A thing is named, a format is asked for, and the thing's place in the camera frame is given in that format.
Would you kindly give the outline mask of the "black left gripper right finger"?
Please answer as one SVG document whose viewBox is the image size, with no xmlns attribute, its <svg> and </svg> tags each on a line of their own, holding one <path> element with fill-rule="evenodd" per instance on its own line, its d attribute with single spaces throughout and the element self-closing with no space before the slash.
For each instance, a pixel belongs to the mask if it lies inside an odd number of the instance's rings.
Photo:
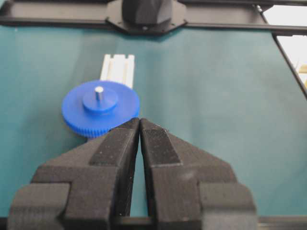
<svg viewBox="0 0 307 230">
<path fill-rule="evenodd" d="M 255 230 L 250 190 L 224 160 L 143 118 L 148 213 L 159 230 Z"/>
</svg>

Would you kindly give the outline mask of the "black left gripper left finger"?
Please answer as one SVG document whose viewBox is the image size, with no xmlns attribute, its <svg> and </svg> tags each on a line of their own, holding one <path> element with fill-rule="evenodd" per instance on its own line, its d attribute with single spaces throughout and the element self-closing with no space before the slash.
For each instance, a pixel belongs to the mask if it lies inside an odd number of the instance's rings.
<svg viewBox="0 0 307 230">
<path fill-rule="evenodd" d="M 40 165 L 20 188 L 9 230 L 108 230 L 130 214 L 139 119 Z"/>
</svg>

